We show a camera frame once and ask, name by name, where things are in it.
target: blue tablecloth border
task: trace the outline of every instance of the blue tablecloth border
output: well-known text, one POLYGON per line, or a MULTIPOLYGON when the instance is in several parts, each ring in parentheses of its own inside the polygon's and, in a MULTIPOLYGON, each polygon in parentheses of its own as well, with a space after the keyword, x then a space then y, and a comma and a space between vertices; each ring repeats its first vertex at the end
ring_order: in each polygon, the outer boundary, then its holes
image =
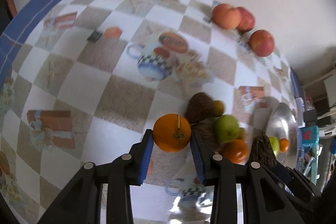
POLYGON ((21 46, 36 25, 61 0, 31 0, 0 36, 0 87, 21 46))

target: silver bowl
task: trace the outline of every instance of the silver bowl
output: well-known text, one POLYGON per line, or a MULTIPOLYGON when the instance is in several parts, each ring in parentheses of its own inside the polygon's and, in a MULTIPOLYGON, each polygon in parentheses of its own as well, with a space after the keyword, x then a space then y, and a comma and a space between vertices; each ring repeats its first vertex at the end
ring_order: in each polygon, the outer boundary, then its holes
POLYGON ((295 168, 297 159, 297 134, 298 126, 290 108, 279 103, 269 116, 266 127, 268 137, 275 136, 279 140, 286 138, 289 140, 289 149, 285 153, 278 153, 277 160, 284 166, 295 168))

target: tablecloth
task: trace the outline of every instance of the tablecloth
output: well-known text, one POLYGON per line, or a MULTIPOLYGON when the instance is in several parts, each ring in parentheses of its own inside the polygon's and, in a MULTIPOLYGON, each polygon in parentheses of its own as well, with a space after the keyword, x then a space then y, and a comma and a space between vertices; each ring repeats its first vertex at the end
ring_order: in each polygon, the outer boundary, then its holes
MULTIPOLYGON (((262 110, 258 119, 245 112, 240 86, 262 86, 266 96, 295 109, 287 60, 277 49, 258 58, 236 31, 207 21, 213 3, 31 0, 19 12, 0 38, 0 80, 3 84, 8 77, 15 98, 1 117, 1 151, 10 173, 0 182, 21 223, 36 223, 85 162, 104 164, 127 153, 160 116, 183 115, 197 92, 225 103, 226 114, 246 129, 249 146, 252 136, 264 129, 271 108, 262 110), (69 26, 63 21, 63 27, 50 29, 62 15, 71 15, 65 21, 69 26), (102 34, 110 27, 122 31, 120 38, 87 40, 93 31, 102 34), (142 61, 132 57, 132 48, 143 49, 163 32, 175 32, 188 42, 188 51, 174 58, 182 67, 190 60, 198 62, 197 72, 206 75, 202 80, 188 72, 178 80, 171 73, 156 80, 139 70, 142 61), (62 118, 70 115, 71 128, 59 128, 62 133, 51 137, 43 129, 32 134, 46 110, 64 110, 62 118)), ((144 185, 131 188, 135 222, 207 219, 209 212, 181 211, 176 196, 167 194, 178 187, 167 182, 185 180, 194 172, 189 146, 165 153, 154 145, 152 162, 144 185)))

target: orange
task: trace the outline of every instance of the orange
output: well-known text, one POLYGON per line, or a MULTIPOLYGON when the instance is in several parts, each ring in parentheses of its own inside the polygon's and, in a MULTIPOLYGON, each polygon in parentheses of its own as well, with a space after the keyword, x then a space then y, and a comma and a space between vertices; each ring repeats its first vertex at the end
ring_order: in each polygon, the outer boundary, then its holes
POLYGON ((239 164, 246 159, 249 152, 246 143, 243 140, 236 139, 226 143, 219 153, 232 163, 239 164))
POLYGON ((122 30, 120 30, 118 27, 110 27, 106 29, 104 35, 107 38, 119 38, 122 33, 122 30))
POLYGON ((281 139, 279 141, 280 144, 280 152, 287 152, 289 148, 289 141, 287 139, 281 139))
POLYGON ((212 101, 211 108, 212 108, 212 115, 214 117, 220 117, 225 112, 225 105, 220 100, 212 101))
POLYGON ((188 121, 178 114, 167 114, 153 127, 153 139, 156 145, 166 152, 178 152, 185 148, 191 138, 188 121))

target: red apple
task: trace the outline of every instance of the red apple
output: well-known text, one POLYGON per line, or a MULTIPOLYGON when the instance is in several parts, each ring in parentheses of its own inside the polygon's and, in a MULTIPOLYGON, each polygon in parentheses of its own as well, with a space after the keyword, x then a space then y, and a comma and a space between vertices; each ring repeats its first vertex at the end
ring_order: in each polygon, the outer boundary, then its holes
POLYGON ((237 7, 241 13, 241 21, 237 29, 241 32, 249 32, 255 27, 255 18, 252 13, 244 7, 237 7))
POLYGON ((238 27, 241 14, 230 4, 219 4, 212 11, 212 21, 223 29, 233 30, 238 27))
POLYGON ((268 31, 258 30, 251 35, 249 45, 256 55, 266 57, 273 52, 275 42, 273 36, 268 31))

